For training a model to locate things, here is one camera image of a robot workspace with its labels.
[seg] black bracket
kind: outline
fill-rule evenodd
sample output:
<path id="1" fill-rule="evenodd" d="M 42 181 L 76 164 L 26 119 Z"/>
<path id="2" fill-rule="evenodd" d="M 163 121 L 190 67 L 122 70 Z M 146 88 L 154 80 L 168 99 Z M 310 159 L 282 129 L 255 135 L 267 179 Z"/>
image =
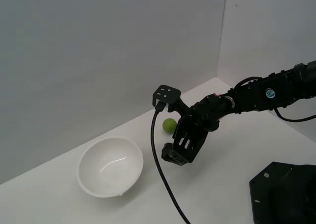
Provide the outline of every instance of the black bracket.
<path id="1" fill-rule="evenodd" d="M 254 223 L 316 223 L 316 166 L 272 162 L 249 185 Z"/>

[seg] black cable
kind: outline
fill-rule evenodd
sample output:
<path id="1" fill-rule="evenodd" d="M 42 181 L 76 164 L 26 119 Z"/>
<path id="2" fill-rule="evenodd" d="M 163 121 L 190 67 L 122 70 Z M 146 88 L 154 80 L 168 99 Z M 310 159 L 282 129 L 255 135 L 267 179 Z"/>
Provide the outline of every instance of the black cable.
<path id="1" fill-rule="evenodd" d="M 261 79 L 261 78 L 260 77 L 248 77 L 248 78 L 245 78 L 244 80 L 242 80 L 239 83 L 237 83 L 236 86 L 234 87 L 234 89 L 243 86 L 245 83 L 247 83 L 249 81 L 258 80 L 258 79 Z"/>
<path id="2" fill-rule="evenodd" d="M 306 118 L 303 118 L 303 119 L 287 119 L 287 118 L 284 118 L 280 112 L 278 111 L 277 108 L 275 108 L 275 112 L 276 112 L 276 115 L 280 118 L 280 119 L 283 119 L 287 122 L 293 122 L 293 123 L 296 123 L 296 122 L 304 122 L 304 121 L 308 121 L 308 120 L 311 120 L 311 119 L 315 119 L 316 118 L 316 115 L 313 115 L 313 116 L 310 116 L 310 117 L 306 117 Z"/>
<path id="3" fill-rule="evenodd" d="M 168 182 L 167 182 L 167 180 L 166 180 L 166 178 L 165 178 L 165 176 L 164 176 L 164 174 L 163 174 L 163 172 L 162 172 L 162 169 L 161 169 L 161 167 L 160 167 L 160 164 L 159 164 L 159 160 L 158 160 L 157 153 L 156 153 L 156 148 L 155 148 L 155 142 L 154 142 L 155 123 L 156 123 L 157 115 L 159 114 L 159 112 L 160 112 L 160 110 L 157 110 L 157 107 L 156 107 L 156 111 L 155 111 L 155 114 L 154 114 L 154 117 L 153 117 L 153 121 L 152 121 L 151 131 L 150 131 L 150 140 L 151 140 L 151 144 L 152 144 L 152 150 L 153 150 L 154 160 L 155 160 L 155 163 L 156 163 L 158 172 L 159 172 L 159 174 L 160 174 L 160 176 L 161 176 L 161 179 L 162 179 L 162 181 L 163 181 L 163 183 L 164 183 L 164 186 L 166 187 L 166 189 L 167 189 L 167 191 L 168 191 L 168 193 L 169 193 L 169 195 L 170 195 L 170 198 L 171 198 L 171 200 L 172 200 L 174 206 L 175 206 L 176 209 L 178 210 L 178 212 L 179 212 L 180 216 L 183 218 L 184 222 L 185 222 L 186 224 L 191 224 L 191 223 L 189 222 L 189 220 L 187 219 L 187 217 L 186 217 L 186 216 L 184 215 L 184 213 L 182 212 L 182 210 L 181 210 L 181 208 L 180 208 L 180 206 L 179 206 L 177 200 L 175 199 L 175 197 L 174 197 L 174 195 L 173 195 L 173 193 L 172 193 L 172 191 L 171 191 L 171 188 L 170 188 L 170 186 L 169 186 L 169 184 L 168 184 Z"/>

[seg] white bowl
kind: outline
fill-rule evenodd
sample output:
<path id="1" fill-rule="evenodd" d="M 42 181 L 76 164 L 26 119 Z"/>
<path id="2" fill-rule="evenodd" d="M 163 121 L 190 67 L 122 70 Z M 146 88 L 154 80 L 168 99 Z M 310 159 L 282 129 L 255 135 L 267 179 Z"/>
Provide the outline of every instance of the white bowl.
<path id="1" fill-rule="evenodd" d="M 95 197 L 124 194 L 137 181 L 143 169 L 143 154 L 126 138 L 106 138 L 93 144 L 80 159 L 77 181 Z"/>

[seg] robotic arm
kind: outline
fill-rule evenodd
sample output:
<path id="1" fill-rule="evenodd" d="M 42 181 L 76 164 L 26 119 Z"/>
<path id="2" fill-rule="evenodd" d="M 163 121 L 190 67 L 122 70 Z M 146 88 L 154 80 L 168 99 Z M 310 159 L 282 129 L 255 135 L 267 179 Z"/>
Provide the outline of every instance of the robotic arm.
<path id="1" fill-rule="evenodd" d="M 178 165 L 193 162 L 205 142 L 208 132 L 218 129 L 219 120 L 232 113 L 275 110 L 300 99 L 316 96 L 316 61 L 298 64 L 293 69 L 271 74 L 266 78 L 250 77 L 238 83 L 226 94 L 211 94 L 188 107 L 180 98 L 178 89 L 161 85 L 153 94 L 153 106 L 159 101 L 168 112 L 181 115 L 173 134 L 173 143 L 162 149 L 162 158 Z M 316 116 L 290 122 L 306 121 Z"/>

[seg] bowl rim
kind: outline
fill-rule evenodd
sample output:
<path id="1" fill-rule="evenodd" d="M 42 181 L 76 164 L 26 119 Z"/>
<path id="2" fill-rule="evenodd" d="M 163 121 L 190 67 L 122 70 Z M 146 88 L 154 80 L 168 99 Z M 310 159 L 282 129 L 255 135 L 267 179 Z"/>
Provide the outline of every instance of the bowl rim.
<path id="1" fill-rule="evenodd" d="M 80 179 L 80 175 L 79 175 L 79 168 L 80 168 L 80 164 L 81 164 L 81 161 L 83 159 L 83 157 L 86 155 L 86 153 L 93 147 L 95 146 L 96 144 L 104 141 L 104 140 L 108 140 L 108 139 L 124 139 L 124 140 L 127 140 L 129 141 L 131 144 L 133 144 L 133 146 L 136 148 L 136 150 L 138 151 L 138 153 L 140 154 L 140 157 L 141 157 L 141 167 L 137 173 L 137 175 L 135 176 L 135 178 L 126 186 L 126 189 L 125 190 L 122 190 L 121 192 L 118 192 L 118 193 L 109 193 L 109 194 L 98 194 L 98 193 L 95 193 L 95 192 L 92 192 L 90 190 L 88 190 L 84 184 L 82 183 L 81 179 Z M 132 141 L 131 139 L 128 139 L 126 137 L 121 137 L 121 136 L 109 136 L 109 137 L 104 137 L 104 138 L 101 138 L 100 140 L 94 142 L 93 144 L 91 144 L 86 150 L 85 152 L 82 154 L 82 156 L 80 157 L 79 159 L 79 162 L 77 164 L 77 172 L 76 172 L 76 177 L 77 177 L 77 182 L 78 184 L 80 185 L 80 187 L 88 194 L 94 196 L 94 197 L 99 197 L 99 198 L 108 198 L 108 197 L 114 197 L 114 196 L 122 196 L 126 191 L 128 191 L 135 183 L 136 181 L 138 180 L 140 174 L 142 173 L 142 170 L 143 170 L 143 166 L 144 166 L 144 156 L 143 156 L 143 153 L 141 151 L 141 149 L 139 148 L 139 146 L 134 142 Z"/>

